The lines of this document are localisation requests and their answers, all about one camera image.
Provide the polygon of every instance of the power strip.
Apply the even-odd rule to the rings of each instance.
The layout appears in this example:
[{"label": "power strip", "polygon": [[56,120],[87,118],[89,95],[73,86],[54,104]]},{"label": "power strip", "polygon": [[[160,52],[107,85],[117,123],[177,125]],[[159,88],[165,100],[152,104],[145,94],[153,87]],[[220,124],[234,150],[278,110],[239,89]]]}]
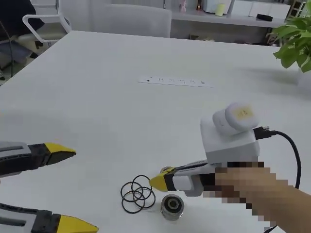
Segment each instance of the power strip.
[{"label": "power strip", "polygon": [[212,87],[211,85],[207,84],[205,81],[202,80],[168,78],[159,76],[142,77],[138,82],[165,85]]}]

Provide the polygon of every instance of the shelf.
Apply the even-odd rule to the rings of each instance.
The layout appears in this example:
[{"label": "shelf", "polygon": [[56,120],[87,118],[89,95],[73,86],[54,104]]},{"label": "shelf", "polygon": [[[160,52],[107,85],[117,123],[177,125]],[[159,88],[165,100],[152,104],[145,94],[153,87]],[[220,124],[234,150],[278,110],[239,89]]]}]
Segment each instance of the shelf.
[{"label": "shelf", "polygon": [[204,11],[187,10],[186,12],[173,11],[174,20],[195,21],[205,23],[221,23],[253,27],[277,28],[285,24],[283,19],[273,19],[272,22],[248,16],[224,15],[222,17]]}]

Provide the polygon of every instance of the black rubber o-ring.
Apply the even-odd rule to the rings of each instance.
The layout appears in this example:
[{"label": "black rubber o-ring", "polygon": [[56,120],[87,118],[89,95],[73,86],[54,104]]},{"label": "black rubber o-ring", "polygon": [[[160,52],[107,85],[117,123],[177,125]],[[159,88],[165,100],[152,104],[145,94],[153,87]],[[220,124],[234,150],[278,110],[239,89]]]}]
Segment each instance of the black rubber o-ring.
[{"label": "black rubber o-ring", "polygon": [[125,212],[127,212],[127,213],[129,213],[129,214],[137,214],[138,212],[140,212],[140,211],[142,211],[143,209],[144,209],[144,207],[145,207],[145,204],[146,204],[146,199],[143,199],[143,201],[144,201],[144,204],[143,204],[143,207],[141,207],[139,210],[137,210],[137,211],[129,211],[129,210],[127,210],[125,207],[124,207],[124,201],[125,201],[125,197],[127,196],[127,195],[129,195],[129,194],[133,194],[133,196],[134,196],[134,193],[140,193],[141,194],[141,197],[144,197],[144,195],[141,193],[141,192],[139,192],[139,191],[128,191],[127,193],[125,193],[124,194],[124,196],[123,196],[123,198],[122,198],[122,201],[121,201],[121,205],[122,205],[122,208],[124,209],[124,211]]},{"label": "black rubber o-ring", "polygon": [[[145,175],[138,175],[138,176],[136,176],[136,177],[133,179],[133,181],[132,181],[132,182],[133,182],[132,185],[131,185],[131,190],[132,190],[132,191],[134,191],[134,190],[133,190],[133,184],[136,183],[135,180],[136,180],[137,178],[139,178],[139,177],[144,177],[144,178],[146,178],[147,180],[150,180],[149,177],[148,177],[148,176],[145,176]],[[144,190],[142,189],[142,187],[140,186],[139,188],[141,188],[141,192],[142,192],[142,194],[144,194]],[[149,195],[148,195],[145,199],[148,199],[148,198],[151,196],[152,187],[149,188],[149,190],[150,190],[150,193],[149,193]],[[139,198],[135,196],[135,198],[136,198],[137,200],[142,200],[142,199],[140,199],[142,196],[143,196],[143,195],[141,195]]]},{"label": "black rubber o-ring", "polygon": [[126,194],[124,194],[124,195],[122,194],[123,189],[124,189],[125,186],[127,186],[128,184],[131,184],[131,191],[129,191],[129,192],[132,192],[132,193],[133,193],[133,197],[135,196],[135,194],[134,194],[135,191],[133,190],[133,184],[137,184],[137,185],[139,186],[139,188],[142,188],[142,186],[141,186],[139,183],[134,182],[134,181],[127,182],[127,183],[125,183],[125,184],[122,186],[121,191],[120,191],[122,200],[124,200],[124,201],[126,201],[126,202],[134,202],[134,200],[128,200],[128,199],[126,199],[126,198],[125,198]]},{"label": "black rubber o-ring", "polygon": [[142,189],[142,190],[143,190],[143,189],[147,189],[147,190],[149,190],[150,193],[154,196],[154,202],[153,202],[151,205],[149,205],[149,206],[141,206],[141,205],[137,204],[137,201],[138,201],[139,199],[134,200],[135,198],[134,198],[134,195],[133,195],[133,200],[134,200],[135,205],[138,206],[139,208],[142,208],[142,209],[149,209],[149,208],[153,207],[153,205],[154,205],[155,202],[156,202],[156,195],[155,195],[155,193],[154,193],[150,188],[148,188],[148,187],[137,188],[137,189],[134,190],[134,192],[137,192],[137,190],[139,190],[139,189]]}]

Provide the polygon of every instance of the green plant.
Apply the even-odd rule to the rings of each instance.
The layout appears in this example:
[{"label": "green plant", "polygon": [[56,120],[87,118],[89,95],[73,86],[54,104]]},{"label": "green plant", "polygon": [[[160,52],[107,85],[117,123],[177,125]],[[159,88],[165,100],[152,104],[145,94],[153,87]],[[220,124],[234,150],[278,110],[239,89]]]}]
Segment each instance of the green plant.
[{"label": "green plant", "polygon": [[[311,12],[311,1],[306,7]],[[284,26],[272,31],[277,35],[276,40],[285,43],[274,53],[281,60],[284,68],[297,62],[302,72],[311,70],[311,17],[290,19]]]}]

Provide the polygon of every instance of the office chair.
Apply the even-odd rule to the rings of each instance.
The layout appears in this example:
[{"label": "office chair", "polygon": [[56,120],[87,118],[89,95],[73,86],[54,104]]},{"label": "office chair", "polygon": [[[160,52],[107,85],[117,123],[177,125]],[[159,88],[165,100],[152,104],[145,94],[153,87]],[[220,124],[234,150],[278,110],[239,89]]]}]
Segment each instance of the office chair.
[{"label": "office chair", "polygon": [[171,33],[172,12],[166,9],[90,0],[90,16],[93,32],[154,37]]},{"label": "office chair", "polygon": [[[18,37],[18,42],[24,41],[40,41],[44,42],[56,42],[63,38],[67,33],[71,31],[70,22],[66,19],[62,13],[61,0],[56,0],[55,4],[33,4],[34,8],[38,11],[42,8],[56,9],[55,15],[25,15],[23,22],[27,28],[32,32],[30,34],[21,35]],[[37,31],[29,24],[30,18],[39,18],[45,22]]]}]

